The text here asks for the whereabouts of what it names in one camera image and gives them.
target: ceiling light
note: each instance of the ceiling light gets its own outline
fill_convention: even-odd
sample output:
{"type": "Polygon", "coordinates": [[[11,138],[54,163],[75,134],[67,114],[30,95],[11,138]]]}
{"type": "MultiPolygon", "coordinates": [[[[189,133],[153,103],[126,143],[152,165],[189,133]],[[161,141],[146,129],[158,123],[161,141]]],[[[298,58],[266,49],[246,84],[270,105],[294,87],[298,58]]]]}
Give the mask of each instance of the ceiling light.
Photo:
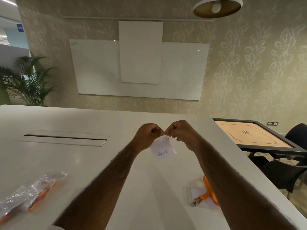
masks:
{"type": "Polygon", "coordinates": [[[242,6],[242,0],[202,0],[193,7],[193,13],[201,18],[221,18],[236,13],[242,6]]]}
{"type": "Polygon", "coordinates": [[[15,6],[17,6],[17,4],[16,4],[16,3],[14,3],[14,2],[11,2],[11,1],[9,1],[9,0],[1,0],[1,1],[5,1],[5,2],[7,2],[7,3],[10,3],[10,4],[12,4],[12,5],[15,5],[15,6]]]}

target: light bulb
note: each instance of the light bulb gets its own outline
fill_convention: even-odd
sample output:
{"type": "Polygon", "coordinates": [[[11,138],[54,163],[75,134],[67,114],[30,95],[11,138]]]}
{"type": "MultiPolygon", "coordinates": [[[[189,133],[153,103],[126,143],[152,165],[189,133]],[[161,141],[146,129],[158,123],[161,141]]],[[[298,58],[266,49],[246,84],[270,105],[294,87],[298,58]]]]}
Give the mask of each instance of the light bulb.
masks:
{"type": "Polygon", "coordinates": [[[221,2],[220,1],[215,1],[213,3],[213,5],[212,5],[212,8],[211,8],[212,13],[216,14],[217,12],[219,12],[221,10],[221,7],[222,7],[221,2]]]}

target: wall socket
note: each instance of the wall socket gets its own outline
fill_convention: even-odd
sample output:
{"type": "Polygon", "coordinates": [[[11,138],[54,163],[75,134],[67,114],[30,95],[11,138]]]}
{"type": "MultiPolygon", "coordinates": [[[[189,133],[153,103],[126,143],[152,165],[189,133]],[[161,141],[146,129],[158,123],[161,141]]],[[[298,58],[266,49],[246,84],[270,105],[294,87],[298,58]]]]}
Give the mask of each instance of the wall socket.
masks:
{"type": "Polygon", "coordinates": [[[277,126],[278,122],[268,122],[267,126],[277,126]]]}

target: white lamp rim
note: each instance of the white lamp rim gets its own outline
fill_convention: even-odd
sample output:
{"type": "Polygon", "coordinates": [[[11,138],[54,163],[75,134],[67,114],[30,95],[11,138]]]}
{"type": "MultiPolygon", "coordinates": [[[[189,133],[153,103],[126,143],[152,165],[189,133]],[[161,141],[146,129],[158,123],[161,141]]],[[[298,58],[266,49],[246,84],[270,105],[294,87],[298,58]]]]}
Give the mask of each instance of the white lamp rim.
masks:
{"type": "MultiPolygon", "coordinates": [[[[198,6],[200,6],[204,3],[208,3],[208,2],[212,2],[212,1],[222,1],[222,0],[202,0],[202,1],[198,2],[196,5],[194,5],[193,11],[195,10],[196,7],[198,7],[198,6]]],[[[229,0],[229,1],[235,1],[235,2],[239,3],[241,5],[241,7],[243,6],[242,0],[229,0]]]]}

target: leaf pattern wallpaper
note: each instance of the leaf pattern wallpaper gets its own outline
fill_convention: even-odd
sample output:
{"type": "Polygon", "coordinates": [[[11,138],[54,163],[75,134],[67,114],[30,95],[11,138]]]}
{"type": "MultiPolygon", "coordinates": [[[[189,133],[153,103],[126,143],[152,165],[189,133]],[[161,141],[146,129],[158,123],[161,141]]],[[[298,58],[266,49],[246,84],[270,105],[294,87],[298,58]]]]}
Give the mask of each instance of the leaf pattern wallpaper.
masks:
{"type": "Polygon", "coordinates": [[[64,16],[195,18],[200,0],[16,0],[33,55],[57,66],[48,106],[307,122],[307,0],[243,0],[214,22],[164,22],[163,42],[210,43],[200,101],[78,94],[69,39],[118,40],[118,21],[64,16]]]}

